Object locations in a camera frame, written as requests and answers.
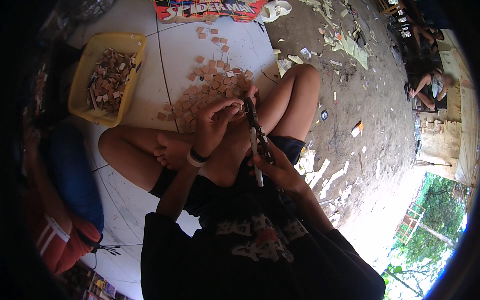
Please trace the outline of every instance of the spider-man box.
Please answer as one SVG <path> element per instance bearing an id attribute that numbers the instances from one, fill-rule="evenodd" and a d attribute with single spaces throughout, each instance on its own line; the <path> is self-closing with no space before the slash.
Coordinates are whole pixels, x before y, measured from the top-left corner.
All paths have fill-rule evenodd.
<path id="1" fill-rule="evenodd" d="M 268 0 L 154 0 L 156 14 L 162 23 L 215 21 L 230 16 L 235 22 L 256 19 Z"/>

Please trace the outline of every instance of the wooden chair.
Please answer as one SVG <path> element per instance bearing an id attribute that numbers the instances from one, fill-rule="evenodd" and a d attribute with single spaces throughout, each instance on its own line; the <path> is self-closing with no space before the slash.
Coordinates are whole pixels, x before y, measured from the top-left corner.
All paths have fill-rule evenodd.
<path id="1" fill-rule="evenodd" d="M 395 14 L 399 10 L 402 10 L 405 8 L 405 5 L 403 5 L 403 2 L 401 0 L 398 0 L 398 4 L 394 4 L 393 6 L 390 6 L 390 4 L 385 0 L 378 0 L 378 2 L 380 3 L 380 6 L 383 9 L 381 14 L 386 13 L 387 16 L 391 16 L 392 14 Z"/>

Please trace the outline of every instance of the yellow plastic basket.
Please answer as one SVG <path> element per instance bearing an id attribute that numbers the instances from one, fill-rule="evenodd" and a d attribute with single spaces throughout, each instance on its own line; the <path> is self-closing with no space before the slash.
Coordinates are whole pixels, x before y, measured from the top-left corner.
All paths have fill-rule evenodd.
<path id="1" fill-rule="evenodd" d="M 144 68 L 146 43 L 146 37 L 138 33 L 104 32 L 94 35 L 88 41 L 78 63 L 68 99 L 68 111 L 75 116 L 107 127 L 115 127 L 120 124 L 122 117 L 132 106 L 133 94 L 140 76 L 139 72 Z M 112 113 L 102 115 L 104 112 L 93 110 L 87 105 L 89 95 L 87 88 L 95 70 L 96 61 L 109 47 L 120 53 L 137 53 L 136 67 L 130 71 L 130 80 L 125 85 L 118 115 Z"/>

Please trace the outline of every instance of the concrete floor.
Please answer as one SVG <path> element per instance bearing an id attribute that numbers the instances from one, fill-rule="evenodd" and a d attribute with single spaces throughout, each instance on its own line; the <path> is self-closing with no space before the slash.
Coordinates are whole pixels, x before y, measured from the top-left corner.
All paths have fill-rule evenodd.
<path id="1" fill-rule="evenodd" d="M 341 21 L 345 33 L 348 30 L 353 33 L 355 30 L 353 16 L 348 14 L 342 18 L 340 13 L 345 7 L 340 1 L 332 3 L 335 10 L 332 12 L 332 22 L 340 25 Z M 400 190 L 402 178 L 410 172 L 415 149 L 414 119 L 411 105 L 407 103 L 404 93 L 407 75 L 404 66 L 398 65 L 392 55 L 391 46 L 395 45 L 395 42 L 387 31 L 387 18 L 379 14 L 375 2 L 350 0 L 348 3 L 375 32 L 378 41 L 375 43 L 370 33 L 368 31 L 365 33 L 367 43 L 374 53 L 373 57 L 368 58 L 368 70 L 344 51 L 333 52 L 331 46 L 323 46 L 324 38 L 318 28 L 327 22 L 320 14 L 314 14 L 312 6 L 307 6 L 303 2 L 291 0 L 293 10 L 290 14 L 265 25 L 273 49 L 281 50 L 278 59 L 285 59 L 287 55 L 298 55 L 305 63 L 315 66 L 321 74 L 322 89 L 319 103 L 322 108 L 318 110 L 317 117 L 313 120 L 307 144 L 313 140 L 312 149 L 317 152 L 315 171 L 322 166 L 326 158 L 331 163 L 313 191 L 318 195 L 322 189 L 322 182 L 343 168 L 346 161 L 350 162 L 348 173 L 332 184 L 327 197 L 322 200 L 318 198 L 320 202 L 336 199 L 341 191 L 353 184 L 347 204 L 336 207 L 341 216 L 337 228 L 343 228 L 342 233 L 347 235 L 348 232 L 344 232 L 348 231 L 347 228 L 364 224 L 365 219 L 372 217 L 374 209 L 385 210 L 389 200 L 393 201 L 395 193 Z M 311 59 L 305 59 L 300 53 L 304 47 L 323 55 L 321 58 L 312 56 Z M 341 62 L 343 66 L 333 66 L 329 60 Z M 333 70 L 339 70 L 340 76 L 344 76 L 342 83 L 340 76 Z M 367 81 L 368 88 L 364 90 L 362 85 L 367 85 Z M 337 104 L 333 100 L 334 92 L 337 92 Z M 325 122 L 320 120 L 317 124 L 319 115 L 324 109 L 327 110 L 329 118 Z M 350 131 L 359 121 L 364 123 L 363 134 L 353 137 Z M 360 170 L 358 157 L 363 146 L 367 149 L 365 154 L 361 154 L 364 175 Z M 378 159 L 381 160 L 381 175 L 377 180 Z M 362 178 L 363 183 L 354 184 L 357 177 Z M 411 201 L 409 196 L 401 198 L 400 201 L 406 205 Z M 329 205 L 322 207 L 328 216 L 333 214 Z M 388 226 L 393 238 L 401 216 L 398 219 L 395 216 L 386 216 L 385 213 L 380 213 L 379 216 L 394 220 L 390 221 Z M 370 239 L 370 233 L 367 231 L 361 235 Z M 355 235 L 358 234 L 355 230 L 351 232 L 351 235 L 353 232 Z"/>

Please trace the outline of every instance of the graphic print on shirt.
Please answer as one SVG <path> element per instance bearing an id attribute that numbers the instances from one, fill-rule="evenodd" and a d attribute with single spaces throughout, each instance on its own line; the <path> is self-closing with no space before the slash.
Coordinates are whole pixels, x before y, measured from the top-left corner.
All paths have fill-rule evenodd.
<path id="1" fill-rule="evenodd" d="M 274 262 L 285 258 L 287 262 L 293 262 L 292 253 L 285 247 L 291 241 L 303 237 L 308 234 L 303 224 L 294 219 L 289 220 L 287 226 L 280 230 L 275 228 L 272 222 L 261 215 L 259 217 L 252 216 L 252 221 L 233 221 L 218 224 L 217 235 L 236 233 L 243 236 L 252 236 L 251 228 L 256 233 L 256 239 L 246 243 L 246 245 L 237 245 L 233 250 L 233 255 L 241 255 L 250 257 L 254 261 L 259 258 L 269 258 Z"/>

